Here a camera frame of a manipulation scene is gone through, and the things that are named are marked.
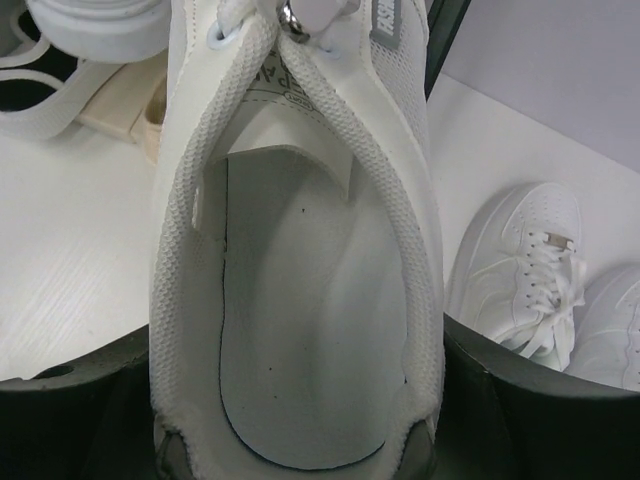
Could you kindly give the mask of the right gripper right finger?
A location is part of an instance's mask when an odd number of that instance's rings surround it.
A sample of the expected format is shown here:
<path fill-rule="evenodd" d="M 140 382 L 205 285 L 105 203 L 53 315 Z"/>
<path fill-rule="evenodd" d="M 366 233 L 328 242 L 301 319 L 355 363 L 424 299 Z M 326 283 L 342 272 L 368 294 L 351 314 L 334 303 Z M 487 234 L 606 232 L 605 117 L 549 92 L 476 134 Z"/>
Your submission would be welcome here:
<path fill-rule="evenodd" d="M 444 321 L 439 479 L 636 479 L 639 396 L 537 365 Z"/>

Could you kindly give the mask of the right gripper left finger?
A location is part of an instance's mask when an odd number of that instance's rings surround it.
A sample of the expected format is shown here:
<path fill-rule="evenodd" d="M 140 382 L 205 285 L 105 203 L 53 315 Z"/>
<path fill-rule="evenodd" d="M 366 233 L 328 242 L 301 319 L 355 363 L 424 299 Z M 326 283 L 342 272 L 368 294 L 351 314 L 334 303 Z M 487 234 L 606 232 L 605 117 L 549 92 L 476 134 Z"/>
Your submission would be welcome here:
<path fill-rule="evenodd" d="M 154 479 L 147 328 L 1 384 L 4 479 Z"/>

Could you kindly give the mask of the beige lace sneaker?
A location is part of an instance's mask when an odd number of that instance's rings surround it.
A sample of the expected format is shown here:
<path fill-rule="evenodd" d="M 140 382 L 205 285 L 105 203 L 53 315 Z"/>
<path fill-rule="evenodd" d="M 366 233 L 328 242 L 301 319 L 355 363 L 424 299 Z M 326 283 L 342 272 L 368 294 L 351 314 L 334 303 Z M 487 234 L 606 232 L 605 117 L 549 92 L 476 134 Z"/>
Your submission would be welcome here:
<path fill-rule="evenodd" d="M 163 77 L 141 111 L 131 133 L 146 160 L 156 165 L 158 161 L 162 128 L 167 106 L 167 79 Z"/>

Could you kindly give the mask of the black white sneaker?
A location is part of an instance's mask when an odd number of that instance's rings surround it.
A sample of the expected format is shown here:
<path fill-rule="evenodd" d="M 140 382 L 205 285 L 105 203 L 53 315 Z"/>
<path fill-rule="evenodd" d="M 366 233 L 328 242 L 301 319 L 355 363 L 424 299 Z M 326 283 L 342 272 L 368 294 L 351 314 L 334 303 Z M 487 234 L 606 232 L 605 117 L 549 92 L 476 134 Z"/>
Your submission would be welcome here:
<path fill-rule="evenodd" d="M 1 132 L 30 140 L 65 130 L 120 69 L 59 50 L 25 6 L 8 15 L 16 44 L 1 53 Z"/>

